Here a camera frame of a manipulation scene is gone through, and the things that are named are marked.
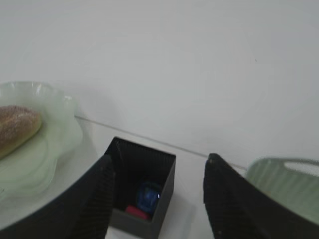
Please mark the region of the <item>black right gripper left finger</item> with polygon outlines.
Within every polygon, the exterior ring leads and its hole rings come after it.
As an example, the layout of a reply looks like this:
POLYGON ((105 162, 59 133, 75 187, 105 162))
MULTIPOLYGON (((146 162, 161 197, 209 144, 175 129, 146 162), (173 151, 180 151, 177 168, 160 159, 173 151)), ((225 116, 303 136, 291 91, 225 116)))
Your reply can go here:
POLYGON ((103 239, 113 209, 114 170, 103 155, 47 205, 0 231, 2 239, 103 239))

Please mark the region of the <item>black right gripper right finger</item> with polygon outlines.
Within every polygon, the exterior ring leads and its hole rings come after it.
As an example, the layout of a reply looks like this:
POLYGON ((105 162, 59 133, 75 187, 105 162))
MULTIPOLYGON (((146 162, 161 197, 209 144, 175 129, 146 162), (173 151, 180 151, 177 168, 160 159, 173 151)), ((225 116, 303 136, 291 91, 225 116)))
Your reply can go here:
POLYGON ((209 155, 203 202, 216 239, 316 239, 319 224, 280 205, 219 154, 209 155))

